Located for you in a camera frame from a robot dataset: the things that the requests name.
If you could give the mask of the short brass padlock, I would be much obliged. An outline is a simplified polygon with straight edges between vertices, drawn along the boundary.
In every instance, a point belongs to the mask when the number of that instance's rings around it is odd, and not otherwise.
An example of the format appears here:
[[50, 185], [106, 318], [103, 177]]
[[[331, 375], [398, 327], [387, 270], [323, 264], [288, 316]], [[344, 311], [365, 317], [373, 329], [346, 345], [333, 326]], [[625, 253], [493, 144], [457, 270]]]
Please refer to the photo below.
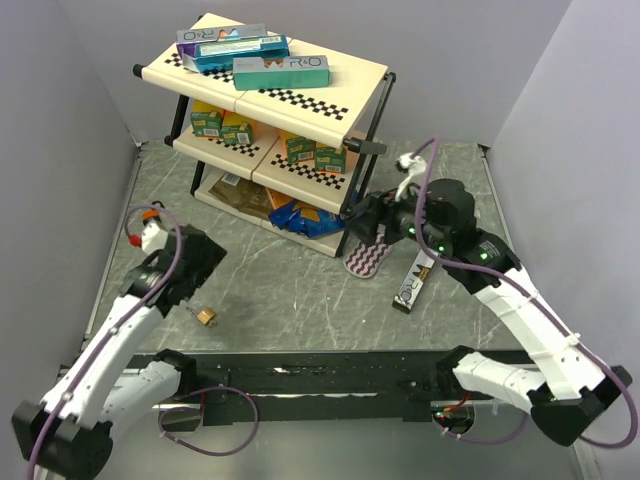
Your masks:
[[213, 327], [217, 324], [217, 314], [211, 308], [196, 309], [187, 306], [186, 310], [205, 327]]

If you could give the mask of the orange black padlock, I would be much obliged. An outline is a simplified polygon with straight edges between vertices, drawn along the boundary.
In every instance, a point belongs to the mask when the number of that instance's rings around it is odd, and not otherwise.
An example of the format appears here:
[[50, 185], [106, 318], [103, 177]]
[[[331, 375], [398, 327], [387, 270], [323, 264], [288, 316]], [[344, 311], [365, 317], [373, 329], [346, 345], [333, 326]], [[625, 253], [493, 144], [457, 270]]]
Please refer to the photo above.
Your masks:
[[146, 209], [142, 213], [142, 222], [144, 225], [147, 225], [149, 222], [161, 222], [159, 209], [163, 209], [164, 204], [159, 201], [152, 201], [150, 204], [150, 208]]

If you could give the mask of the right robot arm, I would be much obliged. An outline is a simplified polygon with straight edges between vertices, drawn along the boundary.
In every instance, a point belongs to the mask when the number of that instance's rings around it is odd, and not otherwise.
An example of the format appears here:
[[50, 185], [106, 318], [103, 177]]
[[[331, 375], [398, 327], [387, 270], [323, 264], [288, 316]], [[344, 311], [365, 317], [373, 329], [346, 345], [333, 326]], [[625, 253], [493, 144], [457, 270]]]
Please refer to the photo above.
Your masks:
[[459, 346], [438, 364], [436, 383], [444, 396], [469, 391], [500, 400], [530, 415], [562, 446], [583, 438], [616, 399], [632, 399], [626, 369], [608, 366], [587, 349], [548, 306], [505, 241], [477, 226], [475, 199], [462, 182], [435, 180], [424, 194], [368, 194], [348, 210], [346, 225], [367, 245], [378, 235], [389, 245], [418, 242], [494, 313], [535, 365], [524, 370]]

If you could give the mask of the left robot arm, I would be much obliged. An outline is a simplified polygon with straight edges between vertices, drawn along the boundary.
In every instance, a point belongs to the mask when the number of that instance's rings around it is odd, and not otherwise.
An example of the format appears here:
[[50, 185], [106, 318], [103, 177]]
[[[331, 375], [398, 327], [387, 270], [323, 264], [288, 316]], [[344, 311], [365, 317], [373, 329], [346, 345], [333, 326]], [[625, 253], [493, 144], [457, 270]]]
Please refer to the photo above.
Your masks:
[[66, 479], [93, 479], [114, 444], [151, 407], [184, 402], [198, 387], [196, 362], [165, 349], [134, 376], [123, 372], [138, 346], [190, 299], [227, 252], [191, 225], [148, 226], [145, 259], [126, 276], [108, 318], [63, 378], [38, 402], [22, 402], [11, 424], [31, 468]]

